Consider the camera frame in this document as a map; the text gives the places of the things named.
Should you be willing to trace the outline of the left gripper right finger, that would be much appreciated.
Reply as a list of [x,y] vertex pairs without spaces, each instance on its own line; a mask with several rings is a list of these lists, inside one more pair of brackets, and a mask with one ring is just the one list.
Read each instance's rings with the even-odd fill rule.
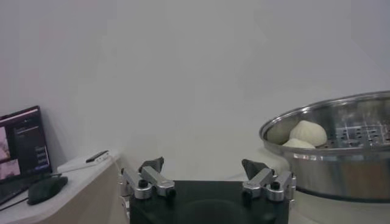
[[294,201],[296,176],[288,171],[276,174],[274,169],[264,163],[243,159],[241,164],[248,177],[243,182],[243,199],[252,201],[266,197],[269,201]]

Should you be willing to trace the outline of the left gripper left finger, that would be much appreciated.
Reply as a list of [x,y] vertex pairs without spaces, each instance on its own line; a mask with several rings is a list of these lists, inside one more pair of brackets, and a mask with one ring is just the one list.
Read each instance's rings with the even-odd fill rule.
[[161,170],[164,158],[148,160],[142,163],[138,170],[131,168],[121,169],[121,176],[125,186],[129,186],[132,195],[138,200],[147,200],[152,197],[153,189],[158,196],[173,198],[176,196],[176,187],[173,180],[166,179]]

